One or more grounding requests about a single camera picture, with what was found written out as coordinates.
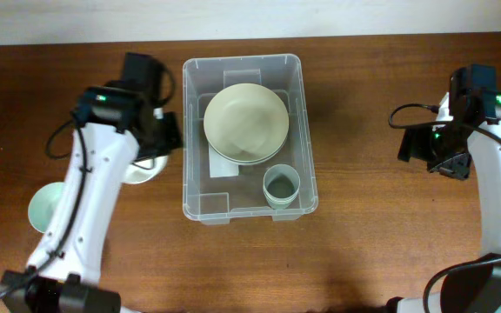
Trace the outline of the white small bowl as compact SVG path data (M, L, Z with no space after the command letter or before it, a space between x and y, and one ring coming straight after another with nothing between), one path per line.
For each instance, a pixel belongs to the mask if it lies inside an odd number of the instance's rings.
M132 163L126 170L123 183L140 184L148 182L165 168L167 161L167 156L159 156L153 159Z

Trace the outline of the cream white bowl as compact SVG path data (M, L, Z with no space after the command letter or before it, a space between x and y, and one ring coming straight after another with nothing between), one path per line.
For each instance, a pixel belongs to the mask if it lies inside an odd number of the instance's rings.
M204 134L220 130L289 131L289 113L281 98L254 83L231 85L218 92L204 112Z

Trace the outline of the grey translucent cup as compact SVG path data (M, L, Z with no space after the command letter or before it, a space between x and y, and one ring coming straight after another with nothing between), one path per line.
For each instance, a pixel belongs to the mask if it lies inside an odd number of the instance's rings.
M265 171L263 192L268 191L276 197L287 197L298 193L300 176L297 171L287 164L277 164Z

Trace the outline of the cream white cup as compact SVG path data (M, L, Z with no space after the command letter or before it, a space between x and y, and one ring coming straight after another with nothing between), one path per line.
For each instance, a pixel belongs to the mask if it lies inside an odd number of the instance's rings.
M276 197L276 196L273 196L268 191L265 191L264 196L266 198L267 203L269 204L269 206L272 209L284 210L284 209L288 208L293 203L293 201L297 198L297 193L293 193L287 197Z

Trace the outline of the small teal bowl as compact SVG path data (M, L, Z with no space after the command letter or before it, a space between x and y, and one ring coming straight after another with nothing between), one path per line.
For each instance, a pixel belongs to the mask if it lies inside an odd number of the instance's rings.
M38 190L28 206L30 225L44 233L50 224L53 212L63 194L64 182L49 183Z

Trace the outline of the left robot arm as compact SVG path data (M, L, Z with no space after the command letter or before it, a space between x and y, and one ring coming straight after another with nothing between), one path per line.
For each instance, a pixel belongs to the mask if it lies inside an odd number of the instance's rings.
M63 194L22 272L7 270L0 302L11 312L124 312L98 283L104 241L131 167L181 147L177 119L157 88L89 87L71 112Z

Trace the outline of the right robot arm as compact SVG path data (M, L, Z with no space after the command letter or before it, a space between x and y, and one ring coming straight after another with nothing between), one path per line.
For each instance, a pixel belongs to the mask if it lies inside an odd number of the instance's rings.
M481 253L440 270L420 298L395 297L389 312L501 312L501 91L492 66L451 74L433 122L405 125L398 159L424 161L430 173L465 180L474 171L481 209Z

